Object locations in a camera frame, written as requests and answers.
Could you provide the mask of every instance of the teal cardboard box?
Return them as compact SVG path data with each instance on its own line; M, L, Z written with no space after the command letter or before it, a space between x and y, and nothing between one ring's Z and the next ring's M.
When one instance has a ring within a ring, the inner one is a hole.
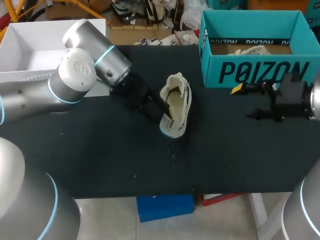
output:
M207 0L207 4L214 10L229 10L246 2L247 0Z
M271 55L222 51L258 45ZM320 45L300 11L204 11L198 47L207 88L234 88L261 80L280 83L284 73L295 71L311 84L320 66Z
M311 28L320 25L320 0L309 0L305 19Z

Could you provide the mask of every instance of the black tabletop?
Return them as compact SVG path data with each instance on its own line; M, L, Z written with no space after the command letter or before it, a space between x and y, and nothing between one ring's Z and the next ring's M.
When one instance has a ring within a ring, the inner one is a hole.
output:
M112 96L86 97L73 110L0 127L28 163L75 198L191 193L287 192L320 157L320 122L256 121L258 94L205 88L198 46L121 46L133 68L159 89L171 74L190 82L192 109L182 138L130 112Z

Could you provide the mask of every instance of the table leg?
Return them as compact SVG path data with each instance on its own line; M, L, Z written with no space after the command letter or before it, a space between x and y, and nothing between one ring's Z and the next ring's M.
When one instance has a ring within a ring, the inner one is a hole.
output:
M289 195L285 194L267 217L261 193L249 194L258 240L271 240L281 228L281 217Z

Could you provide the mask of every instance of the floor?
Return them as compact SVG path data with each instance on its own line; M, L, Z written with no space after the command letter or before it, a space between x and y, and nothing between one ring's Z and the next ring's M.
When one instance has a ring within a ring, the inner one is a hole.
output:
M282 193L265 193L269 214ZM140 223L135 197L76 200L83 228L78 240L256 240L247 195L210 206L197 205L193 214ZM280 232L274 240L283 240Z

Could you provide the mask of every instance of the metal frame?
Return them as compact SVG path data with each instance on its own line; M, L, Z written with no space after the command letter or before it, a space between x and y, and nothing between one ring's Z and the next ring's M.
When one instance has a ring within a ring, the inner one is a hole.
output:
M79 2L78 0L52 0L53 2L68 2L68 3L73 3L77 6L79 6L81 9L83 9L84 11L86 11L87 13L93 15L94 17L96 17L97 19L104 19L104 17L100 14L98 14L97 12L93 11L91 8L87 7L86 5L84 5L83 3ZM31 12L33 9L35 9L36 7L40 6L41 4L43 4L45 2L45 0L38 0L38 3L35 4L34 6L30 7L28 10L26 10L24 13L21 13L21 9L23 8L23 6L26 3L26 0L20 0L19 4L17 6L17 8L15 9L11 0L4 0L4 4L6 6L6 8L8 9L8 13L10 14L11 17L11 21L13 23L17 23L19 21L19 19L21 17L23 17L24 15L28 14L29 12ZM4 28L2 31L0 31L0 43L7 31L7 28Z
M281 229L282 211L289 195L286 194L279 200L269 216L267 216L261 193L250 193L248 197L256 225L257 239L271 240Z

